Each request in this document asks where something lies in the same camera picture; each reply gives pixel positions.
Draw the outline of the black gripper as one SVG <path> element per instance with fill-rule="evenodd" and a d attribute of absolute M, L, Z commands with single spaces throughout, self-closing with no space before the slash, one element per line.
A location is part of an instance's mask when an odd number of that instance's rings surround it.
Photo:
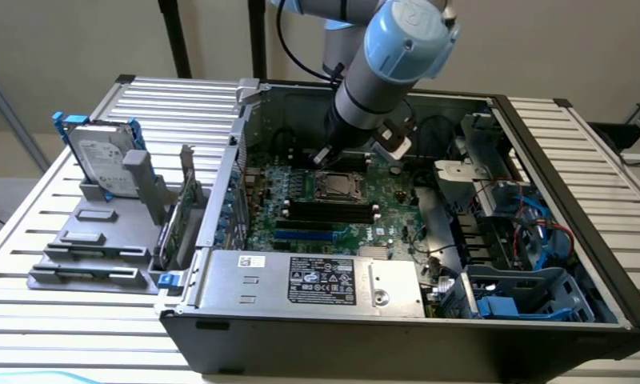
<path fill-rule="evenodd" d="M 362 146 L 375 131 L 375 128 L 361 129 L 351 126 L 338 115 L 335 108 L 331 106 L 323 119 L 323 127 L 326 134 L 326 142 L 323 147 L 327 148 L 325 156 L 326 160 L 333 160 L 345 149 Z"/>

